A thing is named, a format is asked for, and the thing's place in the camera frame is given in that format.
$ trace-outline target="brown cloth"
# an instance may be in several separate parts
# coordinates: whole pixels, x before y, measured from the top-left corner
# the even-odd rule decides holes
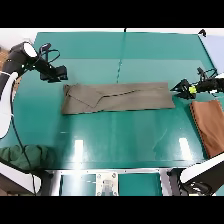
[[[65,85],[62,114],[174,108],[168,83]]]
[[[208,157],[224,152],[224,114],[220,102],[193,101],[190,109]]]

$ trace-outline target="white wall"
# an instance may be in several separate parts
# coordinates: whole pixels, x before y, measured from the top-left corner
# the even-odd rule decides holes
[[[197,34],[202,28],[128,28],[127,32],[162,32]],[[204,28],[209,35],[223,35],[224,28]],[[38,32],[106,31],[123,32],[124,28],[0,28],[0,46],[10,49],[24,41],[35,41]]]

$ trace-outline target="black cable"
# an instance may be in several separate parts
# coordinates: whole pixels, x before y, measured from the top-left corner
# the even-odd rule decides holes
[[[13,114],[12,91],[11,91],[11,101],[10,101],[10,103],[11,103],[11,111],[12,111],[12,114]],[[13,126],[13,129],[14,129],[14,131],[15,131],[16,137],[17,137],[17,139],[18,139],[19,145],[20,145],[20,147],[22,148],[22,151],[23,151],[23,153],[24,153],[24,155],[25,155],[25,157],[26,157],[26,160],[27,160],[27,162],[28,162],[28,164],[29,164],[30,173],[31,173],[31,170],[32,170],[31,163],[30,163],[30,160],[28,159],[28,156],[27,156],[27,154],[26,154],[25,147],[23,146],[23,144],[22,144],[22,142],[21,142],[21,140],[20,140],[20,138],[19,138],[18,132],[17,132],[17,130],[16,130],[14,116],[12,116],[12,126]],[[33,179],[33,192],[34,192],[34,196],[37,196],[37,194],[36,194],[36,190],[35,190],[34,176],[33,176],[32,173],[31,173],[31,176],[32,176],[32,179]]]

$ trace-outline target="metal bracket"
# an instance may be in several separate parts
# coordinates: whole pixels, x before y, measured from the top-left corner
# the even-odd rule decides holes
[[[96,196],[118,196],[118,173],[96,174]]]

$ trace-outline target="table surface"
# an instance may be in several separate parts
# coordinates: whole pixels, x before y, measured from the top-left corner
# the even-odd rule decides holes
[[[197,81],[198,67],[213,68],[197,35],[38,33],[35,48],[47,42],[61,52],[53,65],[65,65],[69,80],[46,83],[38,72],[28,72],[14,101],[22,142],[50,149],[47,169],[188,166],[207,158],[190,100],[173,96],[174,109],[60,113],[64,84],[107,84],[118,78],[118,83],[167,81],[172,88],[183,78]],[[210,99],[213,96],[207,93],[197,96],[198,101]],[[83,147],[78,148],[77,140],[83,140]],[[15,144],[10,127],[0,147]]]

